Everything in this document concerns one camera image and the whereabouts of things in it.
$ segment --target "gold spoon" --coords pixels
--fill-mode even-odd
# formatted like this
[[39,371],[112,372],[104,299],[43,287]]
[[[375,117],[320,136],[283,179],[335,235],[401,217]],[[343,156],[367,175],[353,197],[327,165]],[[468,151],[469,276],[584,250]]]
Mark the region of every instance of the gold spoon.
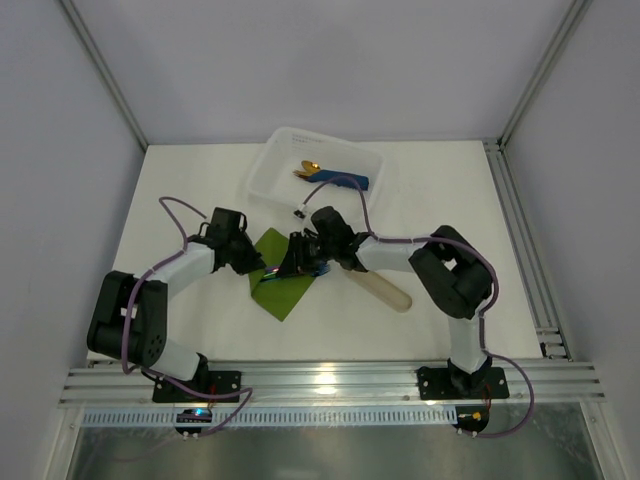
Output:
[[318,173],[321,170],[320,165],[318,165],[317,163],[311,162],[309,160],[302,161],[302,168],[304,168],[304,170],[294,170],[293,174],[296,177],[306,179],[306,178],[309,178],[314,173]]

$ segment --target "blue handle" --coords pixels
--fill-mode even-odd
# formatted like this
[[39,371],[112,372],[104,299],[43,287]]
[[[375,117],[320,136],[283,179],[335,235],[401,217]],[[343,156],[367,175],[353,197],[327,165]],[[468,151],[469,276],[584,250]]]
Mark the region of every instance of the blue handle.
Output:
[[[360,188],[365,192],[369,189],[369,178],[363,175],[356,175],[355,173],[336,172],[334,170],[320,170],[319,172],[309,176],[307,180],[312,183],[324,182],[339,175],[353,178],[356,182],[358,182],[358,185],[360,185]],[[339,187],[347,187],[347,188],[353,188],[354,190],[357,190],[353,182],[350,182],[346,178],[339,178],[336,181],[331,183]]]

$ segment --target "black bracket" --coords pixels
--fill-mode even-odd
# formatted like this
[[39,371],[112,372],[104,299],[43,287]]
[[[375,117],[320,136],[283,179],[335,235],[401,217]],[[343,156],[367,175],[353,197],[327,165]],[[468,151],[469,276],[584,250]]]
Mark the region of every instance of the black bracket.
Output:
[[[416,375],[420,400],[461,400],[463,398],[483,400],[483,395],[487,394],[487,391],[482,388],[463,397],[451,383],[451,372],[447,367],[420,367],[416,370]],[[487,369],[484,385],[489,387],[488,392],[492,399],[509,398],[509,386],[502,368],[491,367]]]
[[[242,373],[235,370],[210,370],[208,372],[208,391],[202,392],[214,395],[226,395],[234,393],[242,388]],[[188,382],[185,385],[193,389]],[[153,390],[153,403],[189,403],[204,402],[202,398],[190,395],[166,380],[157,381]],[[225,400],[216,400],[215,403],[238,403],[240,395]]]

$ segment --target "wooden handle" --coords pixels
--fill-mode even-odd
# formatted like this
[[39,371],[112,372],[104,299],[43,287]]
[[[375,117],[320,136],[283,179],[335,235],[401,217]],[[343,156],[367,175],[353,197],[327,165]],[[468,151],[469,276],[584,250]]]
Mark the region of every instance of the wooden handle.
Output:
[[413,305],[413,299],[396,285],[376,272],[354,272],[345,270],[344,273],[367,292],[389,305],[398,313],[404,313]]

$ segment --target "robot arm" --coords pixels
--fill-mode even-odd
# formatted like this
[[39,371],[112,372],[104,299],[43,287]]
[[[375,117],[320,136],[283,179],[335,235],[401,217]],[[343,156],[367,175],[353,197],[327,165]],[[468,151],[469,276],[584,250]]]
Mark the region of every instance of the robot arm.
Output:
[[[473,254],[448,243],[382,243],[368,233],[354,233],[332,207],[316,211],[311,222],[317,233],[307,230],[290,236],[278,276],[307,273],[328,260],[347,270],[416,273],[449,319],[452,385],[463,397],[484,387],[491,358],[480,346],[477,312],[491,294],[492,279]],[[449,226],[438,228],[431,236],[471,247]],[[450,269],[447,264],[455,265]]]
[[[168,302],[197,279],[227,264],[239,275],[264,268],[245,230],[244,214],[216,208],[205,234],[189,237],[185,253],[143,283],[129,331],[129,361],[187,382],[207,377],[204,355],[167,338]],[[106,275],[87,335],[91,351],[120,359],[127,302],[143,273],[112,271]],[[206,387],[193,386],[200,391]]]

